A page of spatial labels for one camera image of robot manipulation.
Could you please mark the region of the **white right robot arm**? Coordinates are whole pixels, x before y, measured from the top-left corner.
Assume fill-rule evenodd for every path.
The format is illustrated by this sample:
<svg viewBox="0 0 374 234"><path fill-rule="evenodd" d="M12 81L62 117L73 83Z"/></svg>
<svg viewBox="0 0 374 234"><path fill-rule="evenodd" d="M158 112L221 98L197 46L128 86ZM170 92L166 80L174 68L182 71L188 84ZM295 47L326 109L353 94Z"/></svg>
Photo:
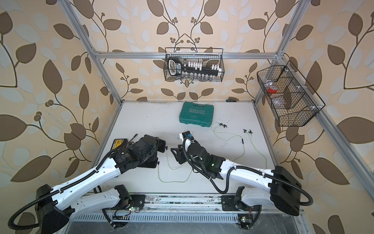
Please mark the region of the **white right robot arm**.
<svg viewBox="0 0 374 234"><path fill-rule="evenodd" d="M196 140L186 138L171 149L179 164L187 163L222 195L229 192L230 182L242 185L236 192L237 203L246 206L275 206L288 215L298 216L300 207L311 206L312 196L283 167L273 170L252 168L208 153Z"/></svg>

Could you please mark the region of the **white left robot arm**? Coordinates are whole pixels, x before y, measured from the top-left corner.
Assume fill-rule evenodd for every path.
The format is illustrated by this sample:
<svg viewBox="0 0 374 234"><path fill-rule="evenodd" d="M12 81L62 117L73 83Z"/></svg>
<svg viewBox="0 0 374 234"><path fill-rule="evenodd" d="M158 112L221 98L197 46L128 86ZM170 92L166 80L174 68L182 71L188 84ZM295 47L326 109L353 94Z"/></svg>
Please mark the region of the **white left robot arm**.
<svg viewBox="0 0 374 234"><path fill-rule="evenodd" d="M85 173L54 187L47 184L40 187L36 199L10 217L8 227L12 230L40 228L43 234L53 234L75 217L113 207L129 208L133 202L124 185L93 195L87 193L130 169L155 166L157 153L163 153L165 149L164 140L149 135L112 149L96 167ZM36 209L38 222L31 225L15 224L16 218L31 207Z"/></svg>

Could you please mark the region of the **blue-edged black smartphone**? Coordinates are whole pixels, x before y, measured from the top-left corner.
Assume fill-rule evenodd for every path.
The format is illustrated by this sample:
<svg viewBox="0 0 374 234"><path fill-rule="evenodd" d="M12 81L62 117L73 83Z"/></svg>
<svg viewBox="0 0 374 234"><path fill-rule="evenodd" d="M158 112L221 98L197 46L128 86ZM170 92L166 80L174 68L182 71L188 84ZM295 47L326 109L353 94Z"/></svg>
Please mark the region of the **blue-edged black smartphone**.
<svg viewBox="0 0 374 234"><path fill-rule="evenodd" d="M157 151L159 151L160 153L164 153L166 151L166 147L167 147L166 141L162 139L158 139Z"/></svg>

